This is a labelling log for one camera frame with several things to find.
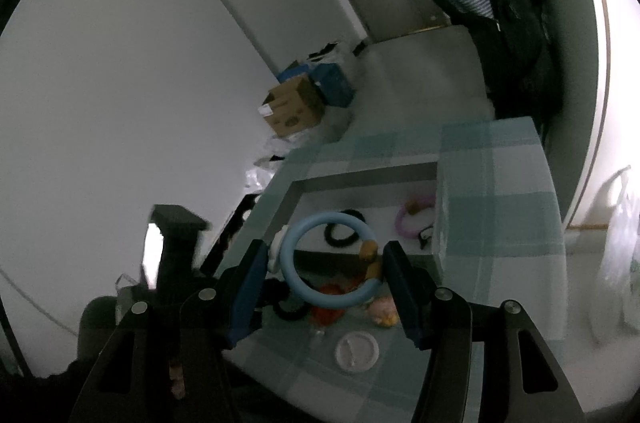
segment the wooden bead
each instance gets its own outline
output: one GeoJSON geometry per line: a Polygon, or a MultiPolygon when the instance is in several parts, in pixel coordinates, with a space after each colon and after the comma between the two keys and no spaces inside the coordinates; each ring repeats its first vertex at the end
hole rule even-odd
{"type": "Polygon", "coordinates": [[[373,262],[378,256],[378,243],[372,240],[362,241],[358,256],[364,262],[373,262]]]}
{"type": "Polygon", "coordinates": [[[364,280],[369,280],[370,278],[377,278],[382,280],[382,261],[381,260],[372,262],[367,266],[367,273],[364,277],[364,280]]]}
{"type": "Polygon", "coordinates": [[[408,213],[409,215],[415,215],[416,213],[420,212],[420,205],[415,199],[407,201],[404,204],[404,208],[406,210],[406,213],[408,213]]]}

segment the cardboard box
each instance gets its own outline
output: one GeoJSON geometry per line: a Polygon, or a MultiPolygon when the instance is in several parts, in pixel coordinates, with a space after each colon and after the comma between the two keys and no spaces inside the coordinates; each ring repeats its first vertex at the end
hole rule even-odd
{"type": "Polygon", "coordinates": [[[316,126],[324,104],[308,76],[300,75],[274,87],[258,112],[278,136],[288,136],[316,126]]]}

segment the pink ring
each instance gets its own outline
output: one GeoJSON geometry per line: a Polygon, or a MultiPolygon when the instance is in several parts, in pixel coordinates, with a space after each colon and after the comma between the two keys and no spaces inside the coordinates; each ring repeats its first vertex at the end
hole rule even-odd
{"type": "MultiPolygon", "coordinates": [[[[418,205],[418,212],[422,212],[424,209],[433,208],[434,206],[436,206],[435,196],[425,196],[414,201],[418,205]]],[[[396,215],[396,221],[394,223],[394,226],[396,227],[396,233],[401,237],[406,237],[407,239],[416,239],[418,235],[420,235],[420,232],[424,230],[424,228],[416,230],[405,229],[404,226],[402,226],[402,220],[404,219],[406,214],[406,204],[404,204],[402,205],[402,207],[400,207],[400,210],[396,215]]]]}

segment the white plastic lid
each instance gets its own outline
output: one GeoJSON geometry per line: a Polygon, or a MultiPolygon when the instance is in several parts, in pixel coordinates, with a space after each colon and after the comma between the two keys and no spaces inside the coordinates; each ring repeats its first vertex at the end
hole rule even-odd
{"type": "Polygon", "coordinates": [[[335,360],[348,373],[370,370],[380,357],[378,341],[366,331],[352,331],[335,346],[335,360]]]}

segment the white cable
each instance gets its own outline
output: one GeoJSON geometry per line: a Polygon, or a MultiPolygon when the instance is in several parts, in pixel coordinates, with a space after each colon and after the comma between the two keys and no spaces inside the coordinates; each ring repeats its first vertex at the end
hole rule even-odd
{"type": "Polygon", "coordinates": [[[77,331],[74,331],[73,329],[71,329],[71,327],[66,326],[65,324],[63,324],[62,322],[57,320],[57,318],[55,318],[53,315],[51,315],[44,308],[40,307],[40,305],[34,299],[32,299],[29,295],[27,295],[13,280],[11,280],[11,278],[6,274],[6,272],[4,271],[4,269],[2,269],[1,266],[0,266],[0,275],[2,275],[2,277],[4,277],[5,281],[7,281],[9,286],[11,286],[17,292],[18,295],[20,295],[29,304],[31,304],[34,308],[36,308],[36,310],[39,313],[43,314],[47,319],[49,319],[51,322],[56,324],[56,326],[60,327],[60,329],[64,329],[67,333],[71,333],[75,337],[78,336],[78,332],[77,331]]]}

